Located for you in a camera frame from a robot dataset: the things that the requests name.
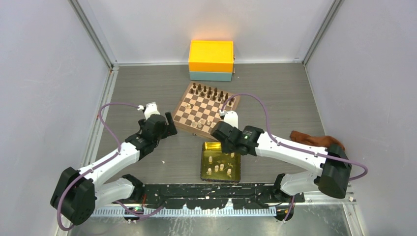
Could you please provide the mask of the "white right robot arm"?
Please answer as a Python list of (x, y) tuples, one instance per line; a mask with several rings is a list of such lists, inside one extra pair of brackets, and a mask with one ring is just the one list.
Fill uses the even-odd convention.
[(211, 135), (221, 143), (224, 153), (269, 157), (303, 168), (301, 173), (277, 176), (272, 192), (279, 202), (310, 191), (336, 199), (346, 196), (352, 166), (338, 145), (324, 148), (297, 144), (254, 126), (239, 130), (224, 121), (215, 125)]

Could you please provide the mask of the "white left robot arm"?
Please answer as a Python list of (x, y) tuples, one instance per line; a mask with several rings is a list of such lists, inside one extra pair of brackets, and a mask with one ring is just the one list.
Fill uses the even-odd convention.
[(113, 152), (78, 170), (65, 169), (56, 185), (50, 204), (57, 211), (57, 221), (63, 230), (62, 217), (72, 225), (83, 224), (97, 208), (128, 200), (140, 202), (145, 194), (143, 183), (133, 175), (123, 175), (116, 181), (107, 180), (125, 167), (132, 165), (159, 145), (160, 140), (177, 134), (170, 112), (152, 114), (139, 120), (140, 131), (125, 139)]

